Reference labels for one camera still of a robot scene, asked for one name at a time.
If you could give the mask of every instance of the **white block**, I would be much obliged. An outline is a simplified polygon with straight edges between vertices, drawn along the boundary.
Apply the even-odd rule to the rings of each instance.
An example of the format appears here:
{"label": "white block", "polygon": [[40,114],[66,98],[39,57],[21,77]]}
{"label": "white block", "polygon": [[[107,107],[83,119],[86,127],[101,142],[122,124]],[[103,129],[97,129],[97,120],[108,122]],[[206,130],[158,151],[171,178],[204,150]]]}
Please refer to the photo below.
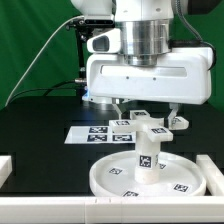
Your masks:
{"label": "white block", "polygon": [[204,174],[213,196],[224,196],[224,176],[208,155],[198,155],[197,164]]}
{"label": "white block", "polygon": [[11,156],[0,156],[0,188],[12,172]]}
{"label": "white block", "polygon": [[89,198],[85,223],[122,223],[121,198]]}

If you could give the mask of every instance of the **green backdrop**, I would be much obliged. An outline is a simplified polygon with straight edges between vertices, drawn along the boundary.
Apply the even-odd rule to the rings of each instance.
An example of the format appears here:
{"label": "green backdrop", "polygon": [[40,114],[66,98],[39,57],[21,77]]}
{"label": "green backdrop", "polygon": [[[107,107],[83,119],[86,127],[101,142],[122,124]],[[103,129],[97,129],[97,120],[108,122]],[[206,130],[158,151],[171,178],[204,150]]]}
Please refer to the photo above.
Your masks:
{"label": "green backdrop", "polygon": [[[224,1],[210,14],[188,16],[188,20],[211,42],[218,53],[212,72],[210,103],[224,111]],[[78,15],[70,0],[0,0],[0,108],[50,35],[66,20]],[[192,38],[174,20],[175,39]],[[39,58],[18,91],[51,87],[78,74],[74,31],[61,30]],[[54,94],[74,95],[73,91]]]}

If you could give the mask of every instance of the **black cable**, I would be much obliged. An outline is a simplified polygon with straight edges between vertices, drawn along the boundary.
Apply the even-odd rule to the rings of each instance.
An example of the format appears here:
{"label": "black cable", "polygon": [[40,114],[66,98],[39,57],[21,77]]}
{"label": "black cable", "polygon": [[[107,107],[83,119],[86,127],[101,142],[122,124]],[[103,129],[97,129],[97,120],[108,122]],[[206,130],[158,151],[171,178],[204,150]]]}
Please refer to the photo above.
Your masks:
{"label": "black cable", "polygon": [[188,31],[190,31],[197,40],[199,41],[203,41],[201,35],[198,33],[198,31],[185,19],[182,9],[181,9],[181,2],[180,0],[176,0],[175,2],[176,4],[176,11],[177,11],[177,15],[180,19],[180,21],[183,23],[183,25],[188,29]]}
{"label": "black cable", "polygon": [[18,96],[20,95],[23,95],[23,94],[26,94],[26,93],[30,93],[30,92],[36,92],[36,91],[48,91],[48,90],[69,90],[69,89],[72,89],[72,90],[76,90],[74,87],[70,87],[70,88],[37,88],[37,89],[30,89],[30,90],[25,90],[25,91],[22,91],[22,92],[19,92],[17,94],[15,94],[9,101],[9,104],[12,103],[13,100],[15,100]]}
{"label": "black cable", "polygon": [[70,80],[70,81],[64,81],[64,82],[60,82],[54,86],[52,86],[51,88],[49,88],[43,96],[47,96],[50,92],[54,91],[55,88],[58,88],[58,87],[61,87],[61,86],[64,86],[64,85],[67,85],[67,84],[75,84],[75,81],[74,80]]}

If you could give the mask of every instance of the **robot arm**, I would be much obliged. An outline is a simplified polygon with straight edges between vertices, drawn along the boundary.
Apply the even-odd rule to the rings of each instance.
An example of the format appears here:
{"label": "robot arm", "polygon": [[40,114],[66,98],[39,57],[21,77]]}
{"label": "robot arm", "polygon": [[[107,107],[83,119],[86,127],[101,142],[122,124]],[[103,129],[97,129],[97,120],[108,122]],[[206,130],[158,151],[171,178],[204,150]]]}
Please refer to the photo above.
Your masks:
{"label": "robot arm", "polygon": [[[77,6],[84,10],[88,2]],[[112,12],[112,1],[98,3],[104,15]],[[90,13],[87,8],[84,14]],[[204,103],[211,94],[213,52],[201,46],[171,48],[172,19],[171,0],[117,0],[115,29],[88,41],[91,96]]]}

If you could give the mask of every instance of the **wall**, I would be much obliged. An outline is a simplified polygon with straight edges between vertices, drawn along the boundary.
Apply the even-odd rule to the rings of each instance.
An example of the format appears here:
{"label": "wall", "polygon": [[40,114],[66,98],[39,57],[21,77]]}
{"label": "wall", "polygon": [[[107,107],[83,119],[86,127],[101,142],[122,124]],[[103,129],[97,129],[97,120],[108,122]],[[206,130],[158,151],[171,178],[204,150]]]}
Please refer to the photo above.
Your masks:
{"label": "wall", "polygon": [[[188,17],[204,39],[218,51],[213,69],[213,94],[210,103],[224,110],[223,24],[224,2],[209,15]],[[0,1],[0,108],[34,59],[40,48],[59,25],[78,15],[69,0],[1,0]],[[192,38],[175,19],[175,39]],[[51,87],[77,76],[77,53],[74,31],[63,29],[50,43],[18,91]],[[73,95],[73,91],[55,93]]]}
{"label": "wall", "polygon": [[[78,14],[69,0],[0,1],[0,107],[50,35]],[[51,87],[74,78],[76,54],[74,31],[61,30],[18,91]]]}

